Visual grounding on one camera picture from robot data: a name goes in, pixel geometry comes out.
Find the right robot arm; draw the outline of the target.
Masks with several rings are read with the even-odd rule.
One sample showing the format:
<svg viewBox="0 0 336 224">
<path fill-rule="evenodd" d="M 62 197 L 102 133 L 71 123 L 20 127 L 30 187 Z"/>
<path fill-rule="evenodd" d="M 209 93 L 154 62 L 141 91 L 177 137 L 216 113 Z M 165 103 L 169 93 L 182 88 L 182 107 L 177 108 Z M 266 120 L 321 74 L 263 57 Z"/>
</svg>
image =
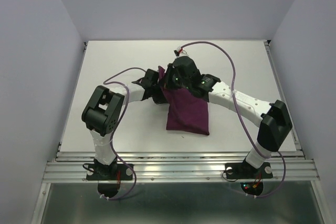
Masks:
<svg viewBox="0 0 336 224">
<path fill-rule="evenodd" d="M 188 56 L 176 58 L 164 70 L 159 67 L 159 86 L 169 104 L 167 130 L 209 135 L 208 104 L 220 105 L 237 113 L 259 128 L 257 140 L 245 157 L 241 170 L 253 177 L 272 153 L 277 152 L 292 129 L 287 106 L 255 99 L 211 74 L 201 74 Z"/>
</svg>

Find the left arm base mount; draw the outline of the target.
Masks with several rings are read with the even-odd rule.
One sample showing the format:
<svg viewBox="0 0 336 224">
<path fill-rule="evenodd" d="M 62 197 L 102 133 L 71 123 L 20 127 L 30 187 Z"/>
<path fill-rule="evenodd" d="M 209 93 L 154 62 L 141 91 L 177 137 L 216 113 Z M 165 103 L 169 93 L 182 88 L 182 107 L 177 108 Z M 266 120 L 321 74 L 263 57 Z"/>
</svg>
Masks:
<svg viewBox="0 0 336 224">
<path fill-rule="evenodd" d="M 97 191 L 101 198 L 117 200 L 128 193 L 121 192 L 121 182 L 133 181 L 133 164 L 112 163 L 109 166 L 84 163 L 82 168 L 87 172 L 86 180 L 97 182 Z"/>
</svg>

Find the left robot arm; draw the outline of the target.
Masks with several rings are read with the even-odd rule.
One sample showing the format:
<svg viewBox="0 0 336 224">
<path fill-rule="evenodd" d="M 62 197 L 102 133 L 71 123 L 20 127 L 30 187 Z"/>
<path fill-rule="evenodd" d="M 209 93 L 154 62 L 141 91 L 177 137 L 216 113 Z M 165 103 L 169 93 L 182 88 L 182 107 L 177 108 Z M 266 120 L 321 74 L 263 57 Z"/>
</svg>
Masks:
<svg viewBox="0 0 336 224">
<path fill-rule="evenodd" d="M 95 88 L 81 120 L 89 130 L 95 157 L 92 163 L 83 164 L 87 180 L 124 180 L 133 178 L 133 165 L 118 163 L 119 155 L 113 146 L 113 137 L 131 102 L 152 98 L 154 102 L 166 103 L 159 86 L 159 72 L 148 69 L 142 78 L 124 84 L 114 78 L 131 70 L 121 71 Z"/>
</svg>

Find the purple cloth drape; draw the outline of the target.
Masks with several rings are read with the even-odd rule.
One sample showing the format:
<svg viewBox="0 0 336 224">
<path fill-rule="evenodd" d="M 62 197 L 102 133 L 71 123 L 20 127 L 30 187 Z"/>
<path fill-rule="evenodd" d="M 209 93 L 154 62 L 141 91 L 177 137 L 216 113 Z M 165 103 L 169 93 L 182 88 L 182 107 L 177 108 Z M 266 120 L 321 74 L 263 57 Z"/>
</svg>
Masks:
<svg viewBox="0 0 336 224">
<path fill-rule="evenodd" d="M 166 130 L 209 135 L 208 103 L 186 89 L 161 89 L 169 104 Z"/>
</svg>

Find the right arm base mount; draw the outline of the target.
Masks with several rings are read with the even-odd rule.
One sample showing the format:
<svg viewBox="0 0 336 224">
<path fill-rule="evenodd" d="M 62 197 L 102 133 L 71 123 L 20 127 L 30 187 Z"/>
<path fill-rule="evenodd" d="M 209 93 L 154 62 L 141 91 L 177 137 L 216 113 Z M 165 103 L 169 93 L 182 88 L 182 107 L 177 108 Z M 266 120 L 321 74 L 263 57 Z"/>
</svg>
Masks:
<svg viewBox="0 0 336 224">
<path fill-rule="evenodd" d="M 244 193 L 260 196 L 264 189 L 263 180 L 272 179 L 270 163 L 265 162 L 260 168 L 254 168 L 246 162 L 225 164 L 222 177 L 228 182 L 241 180 L 240 186 Z"/>
</svg>

